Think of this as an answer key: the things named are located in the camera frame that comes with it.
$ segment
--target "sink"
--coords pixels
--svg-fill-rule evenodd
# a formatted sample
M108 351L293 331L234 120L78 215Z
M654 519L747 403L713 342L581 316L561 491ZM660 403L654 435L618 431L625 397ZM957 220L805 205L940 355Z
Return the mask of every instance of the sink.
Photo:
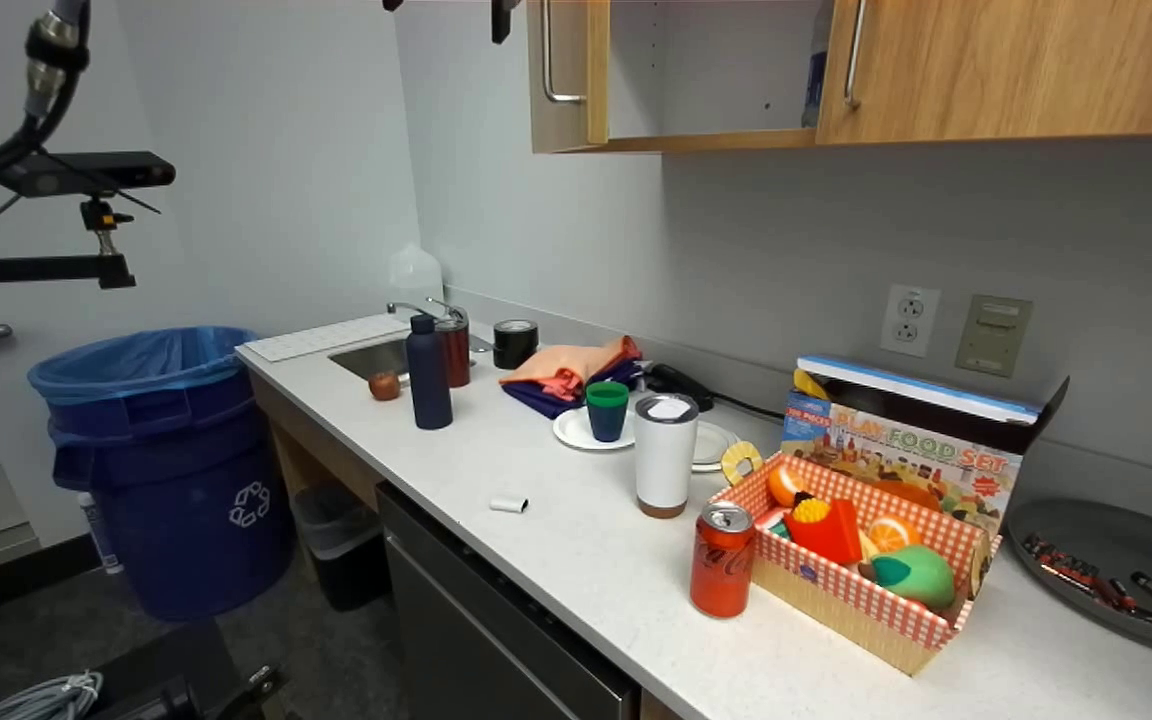
M333 366L357 373L362 381L376 375L376 373L409 373L409 342L383 342L383 345L364 345L354 351L336 351Z

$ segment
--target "white cup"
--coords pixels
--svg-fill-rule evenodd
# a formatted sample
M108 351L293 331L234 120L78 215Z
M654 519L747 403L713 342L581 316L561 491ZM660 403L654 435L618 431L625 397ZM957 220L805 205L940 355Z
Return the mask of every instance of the white cup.
M631 491L649 517L682 517L693 491L693 446L700 408L689 397L639 397Z

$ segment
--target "cabinet handle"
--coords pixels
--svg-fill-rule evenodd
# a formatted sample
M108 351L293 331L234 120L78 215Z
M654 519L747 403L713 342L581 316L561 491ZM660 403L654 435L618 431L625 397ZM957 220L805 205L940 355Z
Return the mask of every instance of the cabinet handle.
M539 90L554 106L584 106L584 98L554 90L554 0L539 0Z
M859 110L855 74L859 74L863 22L868 22L868 0L855 0L853 47L847 47L847 79L843 79L843 98L847 98L853 110Z

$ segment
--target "black bottle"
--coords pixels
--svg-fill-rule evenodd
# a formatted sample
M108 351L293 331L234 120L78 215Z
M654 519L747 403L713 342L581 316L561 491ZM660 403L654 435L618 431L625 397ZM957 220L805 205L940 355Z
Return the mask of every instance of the black bottle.
M434 329L434 316L414 316L409 375L414 375L415 428L450 428L451 423L450 351L444 335Z

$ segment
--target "trash bin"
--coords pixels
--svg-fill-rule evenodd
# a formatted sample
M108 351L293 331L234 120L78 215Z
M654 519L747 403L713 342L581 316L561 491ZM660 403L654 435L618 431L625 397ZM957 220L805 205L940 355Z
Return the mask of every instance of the trash bin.
M207 619L293 562L241 329L168 329L86 345L27 373L50 400L61 488L94 491L131 597L158 619Z
M316 486L293 501L293 517L316 579L336 613L389 594L382 517L339 486Z

